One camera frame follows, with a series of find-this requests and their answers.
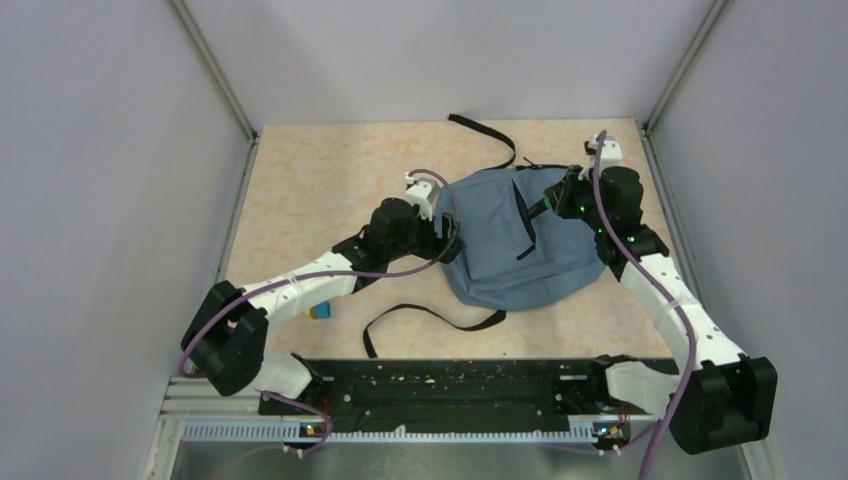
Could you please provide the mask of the green capped black marker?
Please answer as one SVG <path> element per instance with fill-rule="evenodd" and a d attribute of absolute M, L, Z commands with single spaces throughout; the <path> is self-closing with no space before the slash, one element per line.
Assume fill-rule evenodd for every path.
<path fill-rule="evenodd" d="M 527 208 L 527 216 L 529 219 L 534 219 L 551 208 L 551 203 L 548 198 L 543 197 Z"/>

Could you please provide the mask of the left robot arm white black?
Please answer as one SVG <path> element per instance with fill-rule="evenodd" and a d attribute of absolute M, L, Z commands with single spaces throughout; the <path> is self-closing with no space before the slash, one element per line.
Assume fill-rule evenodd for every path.
<path fill-rule="evenodd" d="M 311 307 L 392 277 L 396 260 L 418 257 L 425 268 L 448 263 L 463 247 L 459 227 L 456 213 L 427 218 L 419 206 L 386 199 L 359 232 L 299 269 L 248 286 L 214 284 L 180 342 L 178 365 L 192 363 L 221 396 L 270 390 L 308 413 L 321 388 L 301 360 L 270 351 L 269 334 Z"/>

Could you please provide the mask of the blue grey student backpack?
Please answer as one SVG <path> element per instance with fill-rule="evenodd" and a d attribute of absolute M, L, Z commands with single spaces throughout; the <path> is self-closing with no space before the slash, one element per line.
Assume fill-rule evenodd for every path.
<path fill-rule="evenodd" d="M 465 331 L 494 327 L 510 312 L 553 304 L 594 283 L 604 270 L 595 233 L 581 219 L 564 220 L 550 209 L 534 219 L 527 216 L 527 208 L 568 168 L 516 165 L 509 158 L 440 192 L 433 220 L 454 214 L 465 243 L 442 271 L 462 303 L 491 312 Z"/>

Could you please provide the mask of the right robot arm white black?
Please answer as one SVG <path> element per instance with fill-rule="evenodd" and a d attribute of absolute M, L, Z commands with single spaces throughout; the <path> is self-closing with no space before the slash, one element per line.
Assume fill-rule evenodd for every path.
<path fill-rule="evenodd" d="M 777 370 L 768 358 L 749 356 L 712 320 L 660 235 L 643 222 L 643 195 L 633 169 L 571 166 L 537 204 L 593 230 L 601 262 L 638 300 L 678 368 L 667 374 L 623 356 L 600 358 L 587 400 L 600 412 L 624 402 L 656 417 L 691 455 L 763 440 Z"/>

